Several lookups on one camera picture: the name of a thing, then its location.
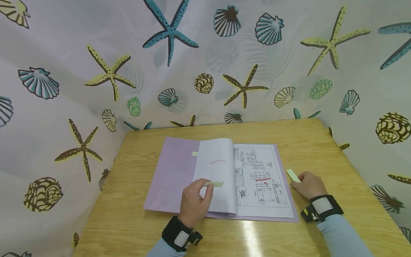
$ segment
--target red pen mark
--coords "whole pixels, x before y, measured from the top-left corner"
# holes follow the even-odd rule
[[[214,162],[218,162],[218,161],[226,162],[224,160],[216,160],[216,161],[213,161],[211,164],[213,164]]]
[[[256,182],[257,182],[257,181],[264,181],[264,180],[269,180],[269,179],[271,179],[271,178],[265,178],[265,179],[256,179]]]

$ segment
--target left hand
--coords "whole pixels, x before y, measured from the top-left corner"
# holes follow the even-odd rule
[[[178,219],[188,228],[192,229],[208,212],[210,207],[214,185],[210,184],[205,191],[204,198],[200,195],[200,190],[205,182],[210,180],[201,178],[193,181],[184,188],[181,197],[180,214]]]

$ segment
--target paper page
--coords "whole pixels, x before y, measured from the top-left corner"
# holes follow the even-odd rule
[[[214,187],[209,211],[237,213],[233,141],[231,139],[220,138],[200,142],[193,181],[199,178],[223,182],[221,187]],[[206,188],[201,189],[202,197],[205,193]]]
[[[273,145],[234,144],[238,216],[294,218]]]

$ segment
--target green sticky note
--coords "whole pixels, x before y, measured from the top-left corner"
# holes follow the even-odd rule
[[[296,176],[292,169],[288,169],[287,173],[293,181],[301,183],[301,180]]]

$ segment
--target sticky note tab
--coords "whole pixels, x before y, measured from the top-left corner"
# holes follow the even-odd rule
[[[301,183],[301,180],[296,176],[292,169],[288,169],[287,173],[293,181]]]
[[[215,187],[220,188],[220,187],[223,186],[223,183],[224,183],[224,181],[222,181],[222,182],[214,182],[214,181],[205,182],[203,187],[208,187],[210,184],[213,184]]]

